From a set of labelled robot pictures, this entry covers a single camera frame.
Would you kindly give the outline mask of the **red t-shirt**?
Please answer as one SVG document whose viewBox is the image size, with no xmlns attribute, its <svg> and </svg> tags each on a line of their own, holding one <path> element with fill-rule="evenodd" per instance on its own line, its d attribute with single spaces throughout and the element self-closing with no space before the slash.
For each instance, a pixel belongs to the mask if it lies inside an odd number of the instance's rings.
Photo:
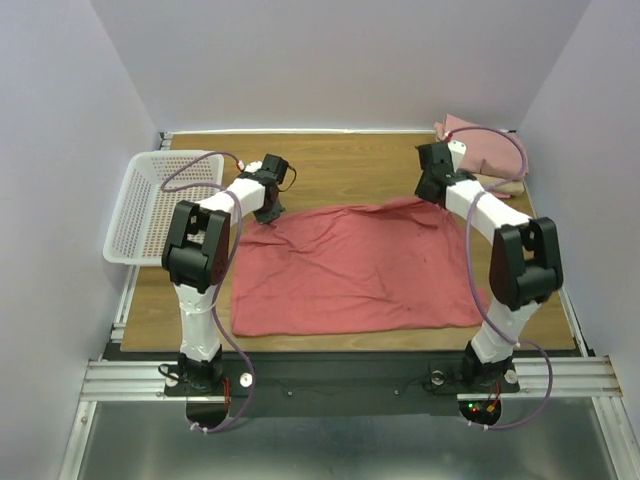
<svg viewBox="0 0 640 480">
<path fill-rule="evenodd" d="M 241 236 L 231 325 L 237 336 L 468 328 L 464 231 L 417 198 L 288 214 Z"/>
</svg>

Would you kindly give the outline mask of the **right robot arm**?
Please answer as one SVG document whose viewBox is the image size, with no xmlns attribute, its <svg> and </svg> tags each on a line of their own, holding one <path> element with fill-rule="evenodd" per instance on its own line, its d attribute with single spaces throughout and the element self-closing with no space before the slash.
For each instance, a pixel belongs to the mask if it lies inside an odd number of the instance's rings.
<svg viewBox="0 0 640 480">
<path fill-rule="evenodd" d="M 462 385 L 482 390 L 512 369 L 524 326 L 563 285 L 557 226 L 514 209 L 470 172 L 455 169 L 454 157 L 464 155 L 461 143 L 440 141 L 416 150 L 421 176 L 415 195 L 465 219 L 465 235 L 475 230 L 491 245 L 491 302 L 484 308 L 471 288 L 483 321 L 465 347 L 459 373 Z"/>
</svg>

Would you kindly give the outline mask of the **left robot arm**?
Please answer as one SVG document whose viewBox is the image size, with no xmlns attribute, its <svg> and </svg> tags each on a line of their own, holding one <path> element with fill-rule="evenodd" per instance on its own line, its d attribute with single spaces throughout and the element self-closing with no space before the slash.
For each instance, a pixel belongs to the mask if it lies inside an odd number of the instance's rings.
<svg viewBox="0 0 640 480">
<path fill-rule="evenodd" d="M 214 194 L 203 200 L 179 201 L 171 217 L 161 266 L 168 272 L 177 294 L 181 344 L 174 371 L 161 369 L 166 379 L 202 394 L 215 392 L 223 382 L 222 344 L 216 325 L 215 305 L 247 215 L 268 224 L 284 212 L 279 195 L 286 175 L 296 170 L 276 155 L 248 165 L 238 161 L 239 175 L 226 188 L 210 182 L 172 186 L 177 176 L 161 184 L 164 193 L 209 187 Z"/>
</svg>

